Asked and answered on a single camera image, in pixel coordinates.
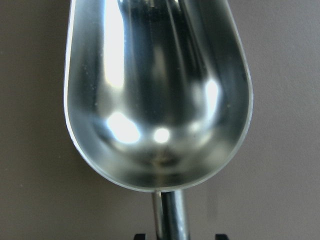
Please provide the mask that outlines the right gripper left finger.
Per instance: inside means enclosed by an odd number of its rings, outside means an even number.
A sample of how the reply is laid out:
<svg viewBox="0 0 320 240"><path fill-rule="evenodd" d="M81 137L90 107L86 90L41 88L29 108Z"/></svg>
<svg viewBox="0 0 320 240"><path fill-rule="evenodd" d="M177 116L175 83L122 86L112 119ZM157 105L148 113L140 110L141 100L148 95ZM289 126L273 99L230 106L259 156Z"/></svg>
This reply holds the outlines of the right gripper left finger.
<svg viewBox="0 0 320 240"><path fill-rule="evenodd" d="M145 234L135 234L133 240L146 240Z"/></svg>

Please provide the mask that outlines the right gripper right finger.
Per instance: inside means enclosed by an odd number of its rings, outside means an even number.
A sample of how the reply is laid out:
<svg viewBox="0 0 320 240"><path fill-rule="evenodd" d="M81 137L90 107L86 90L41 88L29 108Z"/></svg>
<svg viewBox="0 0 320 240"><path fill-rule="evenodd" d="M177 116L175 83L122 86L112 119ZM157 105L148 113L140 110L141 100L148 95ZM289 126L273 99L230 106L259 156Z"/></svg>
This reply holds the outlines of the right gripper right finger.
<svg viewBox="0 0 320 240"><path fill-rule="evenodd" d="M227 235L226 234L216 234L215 240L227 240Z"/></svg>

